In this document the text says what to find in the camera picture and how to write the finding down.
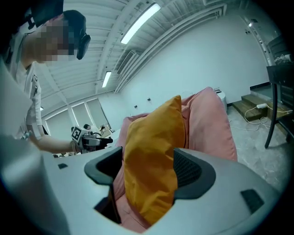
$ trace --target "pink chair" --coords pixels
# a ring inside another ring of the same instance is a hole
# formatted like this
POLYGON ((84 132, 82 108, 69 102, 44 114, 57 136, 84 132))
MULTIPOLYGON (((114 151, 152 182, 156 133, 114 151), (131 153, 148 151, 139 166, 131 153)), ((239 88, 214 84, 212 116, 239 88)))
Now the pink chair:
MULTIPOLYGON (((126 117, 116 146, 125 148, 129 125, 148 113, 126 117)), ((187 144, 185 148, 200 151, 216 157, 236 161, 237 150, 223 103, 211 87, 182 100, 182 115, 185 123, 187 144)), ((113 182, 114 198, 121 226, 142 233, 150 225, 128 203, 124 188, 124 163, 113 182)))

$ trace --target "white ceiling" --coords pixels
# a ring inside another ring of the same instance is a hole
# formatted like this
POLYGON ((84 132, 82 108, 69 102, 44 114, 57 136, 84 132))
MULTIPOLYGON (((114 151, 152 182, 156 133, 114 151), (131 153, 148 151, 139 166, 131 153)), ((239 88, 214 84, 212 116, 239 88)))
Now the white ceiling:
POLYGON ((37 66, 43 112, 48 113, 74 101, 114 91, 119 84, 116 71, 130 50, 144 52, 167 30, 194 13, 220 3, 227 3, 228 12, 245 7, 247 2, 248 0, 64 0, 64 11, 75 9, 86 17, 86 32, 91 36, 91 42, 80 61, 61 62, 58 66, 37 66), (204 2, 211 1, 217 2, 204 5, 204 2), (122 44, 122 34, 153 2, 157 2, 162 9, 139 29, 127 45, 122 44), (106 88, 102 88, 106 71, 113 73, 106 88))

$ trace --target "yellow pillow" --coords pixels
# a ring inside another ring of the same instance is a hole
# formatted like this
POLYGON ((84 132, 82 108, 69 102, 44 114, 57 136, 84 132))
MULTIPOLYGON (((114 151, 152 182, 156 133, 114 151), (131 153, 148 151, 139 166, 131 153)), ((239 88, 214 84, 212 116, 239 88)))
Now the yellow pillow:
POLYGON ((129 126, 124 152, 125 192, 151 225, 172 206, 177 189, 174 148, 184 147, 185 136, 179 95, 129 126))

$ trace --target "person's arm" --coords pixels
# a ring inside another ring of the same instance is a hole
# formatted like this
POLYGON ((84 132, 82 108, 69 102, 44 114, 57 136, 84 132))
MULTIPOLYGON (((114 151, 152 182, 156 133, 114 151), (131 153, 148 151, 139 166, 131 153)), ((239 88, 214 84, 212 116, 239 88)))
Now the person's arm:
MULTIPOLYGON (((33 127, 27 125, 28 130, 33 132, 33 127)), ((49 135, 46 135, 43 131, 43 126, 38 126, 41 138, 38 140, 35 135, 30 136, 30 140, 42 151, 47 151, 51 153, 62 153, 62 152, 72 152, 72 142, 57 140, 49 135)))

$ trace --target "white shirt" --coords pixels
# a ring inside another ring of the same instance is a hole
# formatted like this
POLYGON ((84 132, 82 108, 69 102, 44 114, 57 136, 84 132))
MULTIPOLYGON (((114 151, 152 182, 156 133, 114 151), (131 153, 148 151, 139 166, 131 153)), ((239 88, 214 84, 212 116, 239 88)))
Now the white shirt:
POLYGON ((26 125, 33 126, 34 135, 37 139, 40 138, 40 133, 38 130, 38 125, 42 125, 41 119, 41 88, 38 78, 35 74, 34 62, 26 70, 21 63, 21 52, 23 39, 26 35, 17 33, 13 36, 10 46, 12 51, 12 57, 10 63, 6 63, 8 71, 11 73, 12 77, 15 79, 16 83, 19 85, 21 90, 27 95, 33 102, 30 107, 27 117, 20 126, 19 132, 16 138, 21 138, 26 132, 26 125))

